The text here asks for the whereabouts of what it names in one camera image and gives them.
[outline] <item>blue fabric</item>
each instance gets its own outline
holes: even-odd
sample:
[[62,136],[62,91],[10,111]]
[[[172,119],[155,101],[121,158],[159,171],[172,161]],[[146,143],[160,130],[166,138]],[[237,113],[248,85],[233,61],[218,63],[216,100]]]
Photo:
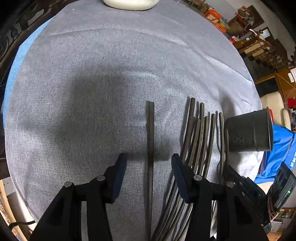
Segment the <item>blue fabric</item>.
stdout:
[[5,87],[5,94],[4,94],[4,100],[3,100],[3,126],[5,129],[5,120],[6,120],[6,113],[8,109],[9,100],[11,97],[11,93],[13,90],[13,85],[15,83],[15,80],[17,78],[18,72],[20,70],[20,67],[22,65],[22,62],[26,56],[26,53],[28,52],[29,48],[35,41],[35,39],[38,37],[38,35],[42,32],[42,30],[48,25],[48,23],[52,20],[49,19],[44,24],[42,24],[39,28],[37,28],[19,47],[17,54],[15,56],[15,59],[12,63],[10,72],[8,74],[7,83]]
[[274,177],[282,162],[290,168],[294,168],[296,161],[295,133],[289,129],[274,124],[274,148],[266,152],[265,169],[261,175],[257,175],[255,183],[273,182]]

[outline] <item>black cylindrical container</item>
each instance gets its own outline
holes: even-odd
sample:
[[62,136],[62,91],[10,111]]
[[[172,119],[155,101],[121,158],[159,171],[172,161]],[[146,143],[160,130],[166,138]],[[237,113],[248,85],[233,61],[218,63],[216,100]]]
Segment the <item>black cylindrical container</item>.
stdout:
[[272,151],[274,132],[269,109],[230,117],[225,121],[229,151]]

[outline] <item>black cable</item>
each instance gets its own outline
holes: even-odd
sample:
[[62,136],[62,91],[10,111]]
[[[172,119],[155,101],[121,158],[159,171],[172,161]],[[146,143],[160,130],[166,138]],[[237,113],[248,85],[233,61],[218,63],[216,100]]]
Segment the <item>black cable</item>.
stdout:
[[30,222],[14,222],[14,223],[11,223],[10,225],[8,225],[8,227],[10,228],[10,230],[12,230],[15,226],[18,226],[18,225],[31,225],[31,224],[34,224],[35,221],[30,221]]

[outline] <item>wall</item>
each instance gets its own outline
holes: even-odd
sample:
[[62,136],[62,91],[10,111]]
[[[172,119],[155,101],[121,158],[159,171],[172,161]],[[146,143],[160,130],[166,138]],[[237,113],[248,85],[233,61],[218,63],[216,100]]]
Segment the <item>wall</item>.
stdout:
[[273,37],[280,40],[287,50],[288,58],[291,59],[290,56],[293,55],[295,51],[295,43],[280,19],[267,6],[265,6],[263,2],[260,0],[226,0],[226,2],[235,9],[238,9],[241,6],[249,7],[250,5],[253,5],[265,21],[265,23],[255,28],[255,30],[269,27]]
[[216,9],[217,12],[219,12],[222,17],[226,18],[228,21],[231,20],[237,12],[237,9],[235,9],[225,0],[206,0],[206,3],[211,5],[212,8]]

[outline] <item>white paper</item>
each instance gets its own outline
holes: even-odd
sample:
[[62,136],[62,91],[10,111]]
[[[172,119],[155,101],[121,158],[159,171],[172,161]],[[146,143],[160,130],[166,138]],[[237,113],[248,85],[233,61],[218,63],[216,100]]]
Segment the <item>white paper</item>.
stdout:
[[296,68],[290,69],[293,79],[296,80]]
[[293,78],[293,75],[291,73],[288,73],[288,76],[290,78],[291,83],[295,82],[295,79]]

